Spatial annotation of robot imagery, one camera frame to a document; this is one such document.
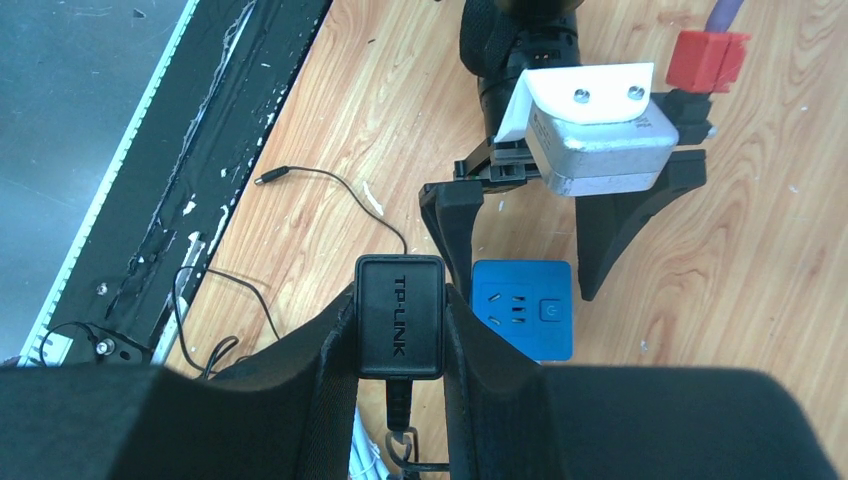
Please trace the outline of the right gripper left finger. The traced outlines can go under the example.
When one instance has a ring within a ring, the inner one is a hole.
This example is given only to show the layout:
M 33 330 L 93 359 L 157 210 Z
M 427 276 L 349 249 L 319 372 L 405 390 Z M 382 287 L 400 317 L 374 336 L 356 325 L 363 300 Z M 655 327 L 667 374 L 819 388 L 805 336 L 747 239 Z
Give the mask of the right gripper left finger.
M 194 380 L 165 367 L 5 368 L 5 479 L 344 479 L 357 394 L 353 294 Z

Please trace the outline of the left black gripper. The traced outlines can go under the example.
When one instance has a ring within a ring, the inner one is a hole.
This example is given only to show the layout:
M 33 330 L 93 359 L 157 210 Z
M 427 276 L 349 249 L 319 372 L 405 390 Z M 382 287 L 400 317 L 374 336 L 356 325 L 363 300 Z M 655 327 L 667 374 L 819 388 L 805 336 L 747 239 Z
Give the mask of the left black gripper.
M 450 182 L 424 184 L 422 220 L 463 299 L 471 296 L 472 234 L 484 192 L 500 193 L 541 177 L 526 143 L 533 97 L 527 70 L 580 64 L 575 33 L 520 33 L 496 71 L 478 81 L 485 137 L 454 163 Z M 707 182 L 703 149 L 674 152 L 645 191 L 575 199 L 578 283 L 592 301 L 612 267 L 643 227 L 661 210 Z

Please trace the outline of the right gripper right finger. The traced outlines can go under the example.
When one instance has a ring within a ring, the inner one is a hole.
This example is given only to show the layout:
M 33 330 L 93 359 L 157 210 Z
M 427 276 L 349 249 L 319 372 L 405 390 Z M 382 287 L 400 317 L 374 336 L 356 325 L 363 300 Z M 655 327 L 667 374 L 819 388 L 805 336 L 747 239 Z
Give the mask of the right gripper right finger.
M 454 479 L 834 479 L 802 408 L 753 370 L 541 365 L 446 290 Z

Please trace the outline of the dark blue cube adapter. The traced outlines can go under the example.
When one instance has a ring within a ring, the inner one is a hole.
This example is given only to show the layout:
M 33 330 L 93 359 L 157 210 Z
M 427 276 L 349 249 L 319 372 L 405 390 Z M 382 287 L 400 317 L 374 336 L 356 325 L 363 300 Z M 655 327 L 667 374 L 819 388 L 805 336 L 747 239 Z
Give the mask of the dark blue cube adapter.
M 571 265 L 550 260 L 479 260 L 470 305 L 476 317 L 537 363 L 574 353 Z

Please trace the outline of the black TP-Link charger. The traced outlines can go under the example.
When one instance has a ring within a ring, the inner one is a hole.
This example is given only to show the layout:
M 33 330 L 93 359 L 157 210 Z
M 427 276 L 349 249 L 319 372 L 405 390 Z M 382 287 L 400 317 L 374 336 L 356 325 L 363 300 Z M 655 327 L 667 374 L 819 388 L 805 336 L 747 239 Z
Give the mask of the black TP-Link charger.
M 386 384 L 386 448 L 404 479 L 450 470 L 418 460 L 410 425 L 413 382 L 443 375 L 445 286 L 438 256 L 364 255 L 355 266 L 357 375 Z

